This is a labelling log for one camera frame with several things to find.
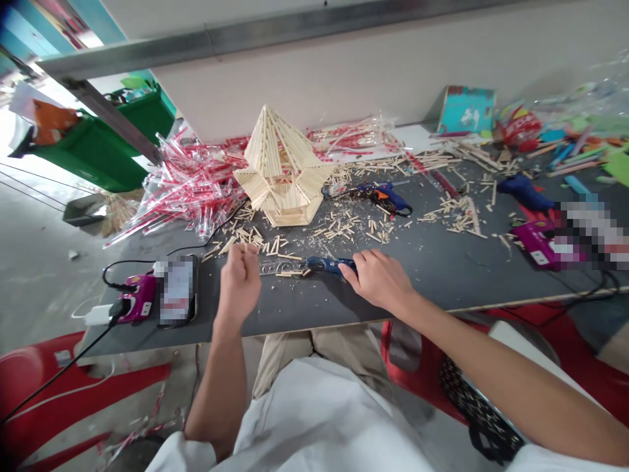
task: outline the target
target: green plastic crate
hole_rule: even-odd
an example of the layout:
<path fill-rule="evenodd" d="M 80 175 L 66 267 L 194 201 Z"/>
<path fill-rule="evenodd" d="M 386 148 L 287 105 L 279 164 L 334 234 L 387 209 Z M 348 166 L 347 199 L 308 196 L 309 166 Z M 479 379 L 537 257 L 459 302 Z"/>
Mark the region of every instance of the green plastic crate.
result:
<path fill-rule="evenodd" d="M 87 113 L 58 143 L 31 153 L 113 193 L 142 186 L 146 170 L 132 156 L 138 152 L 100 118 Z"/>
<path fill-rule="evenodd" d="M 161 88 L 127 104 L 119 105 L 117 109 L 155 145 L 159 145 L 155 133 L 166 138 L 175 121 L 175 115 L 162 99 Z"/>

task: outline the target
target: gray tabletop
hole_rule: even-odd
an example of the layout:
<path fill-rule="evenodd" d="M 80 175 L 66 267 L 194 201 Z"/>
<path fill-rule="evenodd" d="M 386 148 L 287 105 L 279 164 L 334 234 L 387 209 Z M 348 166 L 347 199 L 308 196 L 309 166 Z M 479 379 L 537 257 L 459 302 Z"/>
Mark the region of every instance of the gray tabletop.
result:
<path fill-rule="evenodd" d="M 532 163 L 524 163 L 525 167 L 529 165 Z M 491 191 L 479 194 L 482 186 L 478 182 L 482 178 L 482 169 L 472 163 L 457 164 L 456 169 L 468 180 L 475 181 L 471 185 L 471 196 L 480 209 L 480 219 L 486 222 L 481 224 L 483 234 L 509 231 L 511 218 L 508 215 L 512 212 L 524 217 L 515 199 L 509 195 L 498 194 L 493 212 L 489 212 L 486 204 L 491 200 Z M 629 226 L 629 215 L 623 210 L 629 199 L 629 189 L 619 184 L 599 184 L 594 180 L 598 174 L 599 171 L 596 170 L 584 171 L 579 173 L 579 178 L 590 190 L 598 192 L 602 201 L 608 203 L 608 209 L 620 226 Z M 456 175 L 446 175 L 455 185 L 458 183 Z M 399 179 L 399 174 L 393 177 L 393 180 Z M 378 180 L 386 180 L 386 176 L 379 176 Z M 536 181 L 537 185 L 545 188 L 543 193 L 552 200 L 574 199 L 572 191 L 563 188 L 561 183 L 561 178 Z M 260 213 L 252 223 L 247 223 L 244 227 L 255 225 L 266 241 L 270 241 L 276 234 L 283 234 L 291 241 L 283 248 L 287 250 L 285 253 L 294 252 L 302 257 L 332 254 L 335 257 L 350 258 L 358 250 L 378 247 L 401 261 L 420 293 L 449 311 L 526 304 L 543 298 L 568 299 L 575 296 L 574 292 L 592 290 L 600 281 L 599 272 L 587 267 L 551 275 L 548 271 L 534 267 L 531 260 L 517 247 L 513 246 L 510 254 L 498 238 L 489 236 L 488 239 L 481 239 L 469 233 L 450 233 L 441 222 L 417 222 L 416 218 L 439 208 L 439 198 L 444 196 L 422 176 L 411 177 L 411 182 L 398 187 L 397 191 L 414 208 L 414 213 L 411 219 L 395 218 L 391 243 L 384 246 L 359 232 L 354 235 L 354 242 L 342 237 L 326 241 L 311 236 L 313 228 L 330 224 L 324 220 L 330 215 L 330 211 L 340 215 L 341 219 L 346 218 L 347 214 L 361 216 L 363 231 L 367 231 L 368 218 L 383 220 L 383 213 L 369 201 L 324 201 L 308 227 L 273 229 L 262 219 Z M 409 228 L 403 226 L 411 220 L 413 223 Z M 153 260 L 163 258 L 178 247 L 199 244 L 196 235 L 184 231 L 184 227 L 183 222 L 175 223 L 148 237 L 135 235 L 129 238 L 121 259 Z M 229 234 L 225 235 L 220 231 L 215 241 L 228 238 Z M 183 250 L 178 254 L 204 252 L 206 250 L 195 249 Z M 188 325 L 161 330 L 151 319 L 138 326 L 122 324 L 98 342 L 88 355 L 91 357 L 209 342 L 212 339 L 212 322 L 218 306 L 220 267 L 224 263 L 225 258 L 213 258 L 200 266 L 199 310 Z M 127 277 L 149 269 L 149 264 L 121 264 L 112 269 L 109 280 L 122 283 Z M 616 276 L 621 286 L 629 286 L 629 273 L 616 272 Z M 262 294 L 256 309 L 243 326 L 243 336 L 363 323 L 391 317 L 386 311 L 358 297 L 349 284 L 328 274 L 316 274 L 307 279 L 266 275 L 262 279 Z M 112 303 L 117 296 L 113 290 L 107 290 L 102 303 Z M 91 342 L 103 330 L 104 327 L 91 328 L 84 341 Z"/>

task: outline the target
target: white charger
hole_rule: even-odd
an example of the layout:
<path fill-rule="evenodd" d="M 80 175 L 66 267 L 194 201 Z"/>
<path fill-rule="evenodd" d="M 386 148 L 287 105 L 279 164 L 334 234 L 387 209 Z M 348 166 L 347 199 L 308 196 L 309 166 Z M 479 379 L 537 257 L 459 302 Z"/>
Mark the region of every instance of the white charger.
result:
<path fill-rule="evenodd" d="M 109 305 L 98 305 L 92 308 L 85 318 L 85 326 L 100 326 L 100 325 L 108 325 L 109 324 L 109 308 L 111 308 L 113 304 Z"/>

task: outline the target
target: white cloth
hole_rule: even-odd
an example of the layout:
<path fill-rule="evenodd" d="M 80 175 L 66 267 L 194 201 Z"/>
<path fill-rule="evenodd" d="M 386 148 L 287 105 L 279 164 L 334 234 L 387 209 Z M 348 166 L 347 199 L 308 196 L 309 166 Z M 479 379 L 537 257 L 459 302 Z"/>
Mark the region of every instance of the white cloth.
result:
<path fill-rule="evenodd" d="M 400 411 L 350 370 L 293 360 L 242 419 L 234 454 L 216 465 L 209 442 L 171 435 L 147 469 L 158 471 L 420 471 L 434 469 Z M 525 446 L 508 472 L 612 472 L 610 467 Z"/>

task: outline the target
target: concrete floor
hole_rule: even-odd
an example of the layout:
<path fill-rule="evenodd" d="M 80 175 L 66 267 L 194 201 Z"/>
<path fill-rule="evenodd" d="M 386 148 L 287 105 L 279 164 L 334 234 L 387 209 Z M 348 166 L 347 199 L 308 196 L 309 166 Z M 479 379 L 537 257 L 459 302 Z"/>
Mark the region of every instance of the concrete floor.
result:
<path fill-rule="evenodd" d="M 64 95 L 57 84 L 48 84 L 51 95 Z M 67 97 L 68 106 L 73 98 Z M 6 109 L 0 110 L 0 155 L 7 154 L 6 143 L 12 136 L 14 117 Z M 26 168 L 67 184 L 75 185 L 80 180 L 72 174 L 57 169 L 34 156 L 21 161 L 0 157 L 0 163 Z M 60 202 L 84 195 L 82 192 L 64 187 L 20 171 L 0 166 L 1 172 L 44 191 Z M 0 182 L 42 198 L 32 190 L 21 186 L 0 174 Z M 0 354 L 62 334 L 83 330 L 83 323 L 71 319 L 70 315 L 86 300 L 77 315 L 82 315 L 97 304 L 104 291 L 100 280 L 101 270 L 117 260 L 121 245 L 103 250 L 103 240 L 82 229 L 72 227 L 61 220 L 62 213 L 43 205 L 16 190 L 0 185 L 0 218 L 4 226 L 0 232 Z M 51 202 L 56 208 L 59 204 Z M 68 251 L 80 254 L 68 260 Z M 250 338 L 243 341 L 251 391 L 257 371 L 263 339 Z M 199 348 L 201 374 L 209 352 L 208 345 Z M 109 373 L 110 359 L 99 362 L 99 371 Z M 166 383 L 158 420 L 167 420 L 182 410 L 187 411 L 195 381 L 195 346 L 179 349 L 164 349 L 149 353 L 134 353 L 114 356 L 117 372 L 134 368 L 171 362 L 172 374 Z M 89 417 L 58 435 L 30 462 L 44 458 L 63 448 L 100 434 L 114 431 L 118 437 L 129 434 L 136 426 L 134 420 L 151 413 L 160 385 L 154 385 L 109 408 Z M 416 428 L 427 445 L 430 460 L 441 471 L 492 471 L 501 467 L 487 462 L 471 446 L 467 429 L 450 417 L 433 409 L 421 399 L 396 388 L 396 396 L 402 411 Z M 65 464 L 60 470 L 87 471 L 102 464 L 103 458 L 93 448 Z"/>

